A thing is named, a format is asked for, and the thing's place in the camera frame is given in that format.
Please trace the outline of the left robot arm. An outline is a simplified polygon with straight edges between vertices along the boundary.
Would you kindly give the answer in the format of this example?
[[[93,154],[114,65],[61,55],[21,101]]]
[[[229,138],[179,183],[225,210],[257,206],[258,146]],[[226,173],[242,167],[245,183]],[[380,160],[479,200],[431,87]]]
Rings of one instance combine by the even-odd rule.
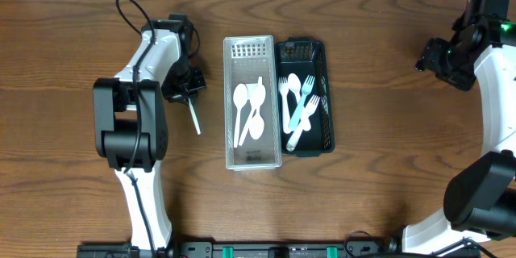
[[[142,42],[127,66],[94,82],[94,127],[98,155],[119,179],[131,218],[128,245],[80,247],[88,257],[171,257],[173,225],[167,215],[160,168],[169,132],[164,104],[194,106],[206,82],[190,64],[199,37],[186,15],[171,14],[139,29]]]

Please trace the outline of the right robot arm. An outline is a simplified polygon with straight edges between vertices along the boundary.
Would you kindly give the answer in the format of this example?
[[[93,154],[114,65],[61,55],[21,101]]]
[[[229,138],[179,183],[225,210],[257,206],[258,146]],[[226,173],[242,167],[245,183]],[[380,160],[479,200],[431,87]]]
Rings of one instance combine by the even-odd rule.
[[[443,207],[405,227],[391,256],[479,257],[482,244],[515,236],[515,25],[510,0],[468,0],[450,40],[432,38],[415,68],[468,91],[481,91],[480,158],[448,183]]]

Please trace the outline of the white plastic fork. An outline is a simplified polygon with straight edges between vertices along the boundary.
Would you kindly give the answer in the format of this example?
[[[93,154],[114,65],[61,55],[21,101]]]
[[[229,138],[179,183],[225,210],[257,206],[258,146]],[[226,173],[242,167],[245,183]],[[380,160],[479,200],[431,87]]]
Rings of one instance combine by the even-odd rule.
[[[278,90],[281,95],[282,131],[285,134],[290,134],[292,130],[289,129],[290,114],[287,100],[289,85],[286,77],[280,77],[278,79]]]
[[[298,145],[300,136],[302,132],[306,129],[306,124],[310,122],[309,117],[316,111],[319,101],[319,96],[312,95],[308,103],[302,109],[300,123],[298,124],[298,127],[290,136],[289,141],[286,144],[286,149],[289,152],[292,152]]]

